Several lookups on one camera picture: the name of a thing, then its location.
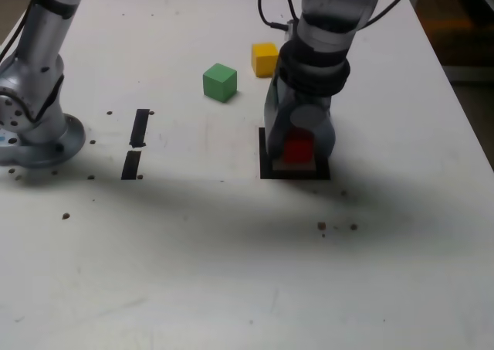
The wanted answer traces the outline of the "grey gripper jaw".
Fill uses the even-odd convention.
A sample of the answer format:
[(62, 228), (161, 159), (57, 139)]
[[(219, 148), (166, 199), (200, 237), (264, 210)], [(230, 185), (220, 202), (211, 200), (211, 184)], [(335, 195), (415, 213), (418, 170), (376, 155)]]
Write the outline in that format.
[(292, 120), (292, 115), (301, 107), (296, 91), (281, 76), (274, 76), (264, 105), (266, 152), (272, 160), (284, 155), (286, 140), (307, 139), (306, 129)]
[(307, 118), (309, 131), (315, 139), (316, 154), (329, 158), (336, 142), (335, 129), (327, 111), (312, 109)]

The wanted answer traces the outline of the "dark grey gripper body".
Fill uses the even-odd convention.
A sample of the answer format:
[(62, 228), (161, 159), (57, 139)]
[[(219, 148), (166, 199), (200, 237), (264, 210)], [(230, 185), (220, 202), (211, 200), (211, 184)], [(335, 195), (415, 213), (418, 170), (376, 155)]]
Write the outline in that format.
[(285, 84), (279, 85), (279, 107), (294, 108), (302, 105), (315, 105), (321, 107), (327, 113), (330, 112), (332, 97), (316, 97), (294, 90)]

